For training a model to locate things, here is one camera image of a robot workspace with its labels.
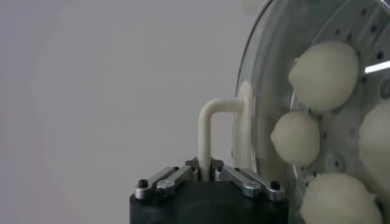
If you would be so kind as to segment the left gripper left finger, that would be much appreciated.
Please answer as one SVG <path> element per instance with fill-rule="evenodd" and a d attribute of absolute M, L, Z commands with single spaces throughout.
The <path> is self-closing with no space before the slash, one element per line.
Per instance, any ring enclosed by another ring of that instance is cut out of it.
<path fill-rule="evenodd" d="M 175 194 L 179 186 L 186 182 L 198 182 L 200 167 L 197 158 L 185 161 L 182 167 L 165 167 L 147 179 L 140 179 L 134 188 L 134 196 L 139 200 L 147 200 L 155 194 L 163 198 Z"/>

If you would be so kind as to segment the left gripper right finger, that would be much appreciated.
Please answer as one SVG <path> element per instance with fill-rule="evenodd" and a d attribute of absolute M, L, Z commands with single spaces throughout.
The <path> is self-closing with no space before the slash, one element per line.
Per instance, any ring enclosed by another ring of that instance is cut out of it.
<path fill-rule="evenodd" d="M 283 201 L 285 189 L 278 181 L 269 181 L 249 168 L 225 166 L 221 160 L 211 159 L 211 174 L 214 181 L 232 182 L 249 198 L 264 195 L 270 201 Z"/>

